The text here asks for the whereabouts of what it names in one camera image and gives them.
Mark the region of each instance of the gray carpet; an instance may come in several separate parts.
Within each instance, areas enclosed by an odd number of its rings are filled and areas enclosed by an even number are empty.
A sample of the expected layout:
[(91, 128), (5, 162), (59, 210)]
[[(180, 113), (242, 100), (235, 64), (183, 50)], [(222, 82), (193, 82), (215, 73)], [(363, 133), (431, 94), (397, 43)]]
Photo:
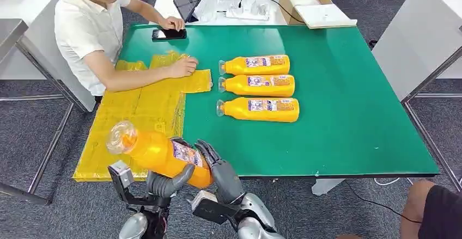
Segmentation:
[[(154, 0), (145, 0), (151, 4)], [(378, 39), (404, 0), (333, 0), (351, 18), (358, 19), (364, 38)], [(126, 25), (145, 23), (124, 12)], [(461, 92), (460, 81), (438, 81), (429, 91)], [(32, 95), (53, 93), (43, 81), (0, 81), (0, 93)], [(412, 102), (418, 115), (453, 169), (462, 166), (462, 104), (460, 100), (418, 99)], [(22, 101), (0, 103), (0, 178), (27, 189), (54, 130), (66, 109), (66, 101)], [(73, 111), (61, 141), (45, 171), (38, 194), (53, 197), (50, 206), (36, 206), (0, 194), (0, 238), (117, 238), (130, 216), (118, 200), (112, 184), (77, 183), (71, 179), (93, 122), (94, 113)], [(455, 188), (445, 174), (432, 179)], [(380, 187), (372, 179), (349, 180), (361, 196), (401, 211), (410, 184), (401, 179)], [(311, 194), (312, 179), (244, 180), (247, 191), (261, 197), (272, 211), (277, 227), (286, 238), (334, 238), (358, 234), (364, 238), (398, 238), (399, 218), (382, 207), (357, 199), (345, 183), (328, 195)], [(143, 192), (142, 182), (134, 191)], [(235, 238), (228, 224), (215, 225), (190, 214), (182, 200), (185, 188), (172, 201), (168, 238)]]

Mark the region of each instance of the smartphone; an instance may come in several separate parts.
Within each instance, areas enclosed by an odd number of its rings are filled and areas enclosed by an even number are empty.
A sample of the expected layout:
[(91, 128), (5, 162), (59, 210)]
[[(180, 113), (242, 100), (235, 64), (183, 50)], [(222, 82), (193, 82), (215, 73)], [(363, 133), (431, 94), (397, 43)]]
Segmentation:
[(186, 39), (186, 30), (181, 29), (154, 29), (152, 40), (167, 40), (167, 39)]

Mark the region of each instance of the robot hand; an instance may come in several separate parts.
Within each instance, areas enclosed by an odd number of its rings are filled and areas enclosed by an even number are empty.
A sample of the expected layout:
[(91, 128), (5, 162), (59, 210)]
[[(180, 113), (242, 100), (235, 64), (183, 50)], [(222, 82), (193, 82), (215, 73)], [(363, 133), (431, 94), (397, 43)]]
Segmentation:
[(241, 180), (234, 171), (234, 168), (223, 160), (215, 149), (204, 140), (197, 140), (194, 144), (199, 152), (205, 157), (212, 172), (212, 177), (217, 185), (216, 196), (218, 202), (224, 204), (235, 204), (244, 195)]
[[(192, 148), (192, 146), (181, 137), (174, 137), (171, 138), (171, 140)], [(147, 178), (148, 193), (154, 196), (168, 198), (188, 182), (193, 172), (194, 164), (187, 164), (183, 168), (183, 171), (173, 178), (149, 171)]]
[(229, 220), (239, 239), (284, 239), (277, 233), (274, 218), (260, 198), (244, 192), (231, 164), (207, 142), (199, 139), (194, 145), (205, 157), (218, 188), (216, 200), (206, 191), (189, 200), (193, 214), (218, 224)]

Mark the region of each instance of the green table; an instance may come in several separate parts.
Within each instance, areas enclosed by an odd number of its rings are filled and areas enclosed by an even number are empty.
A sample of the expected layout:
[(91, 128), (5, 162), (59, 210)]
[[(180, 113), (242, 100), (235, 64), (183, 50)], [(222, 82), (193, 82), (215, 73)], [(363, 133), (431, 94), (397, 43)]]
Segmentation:
[[(210, 142), (240, 176), (434, 176), (438, 168), (357, 28), (187, 26), (186, 40), (152, 42), (133, 26), (120, 59), (149, 64), (169, 50), (211, 69), (211, 92), (186, 98), (184, 138)], [(217, 117), (218, 61), (287, 54), (300, 102), (295, 123)]]

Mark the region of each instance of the yellow plastic bag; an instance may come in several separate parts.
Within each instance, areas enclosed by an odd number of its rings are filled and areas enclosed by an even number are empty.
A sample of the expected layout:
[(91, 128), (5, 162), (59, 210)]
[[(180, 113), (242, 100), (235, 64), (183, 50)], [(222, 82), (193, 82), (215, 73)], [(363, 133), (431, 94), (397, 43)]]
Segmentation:
[[(167, 55), (154, 55), (150, 68), (168, 66), (183, 57), (187, 55), (173, 51)], [(147, 68), (141, 61), (120, 60), (116, 69)], [(164, 79), (139, 89), (106, 91), (73, 178), (78, 182), (110, 181), (107, 166), (123, 160), (130, 166), (135, 180), (145, 180), (147, 170), (138, 167), (130, 156), (113, 155), (106, 150), (106, 139), (111, 128), (122, 120), (130, 120), (142, 131), (160, 131), (169, 137), (180, 137), (183, 135), (185, 93), (210, 91), (211, 87), (210, 70), (198, 70), (189, 77)]]

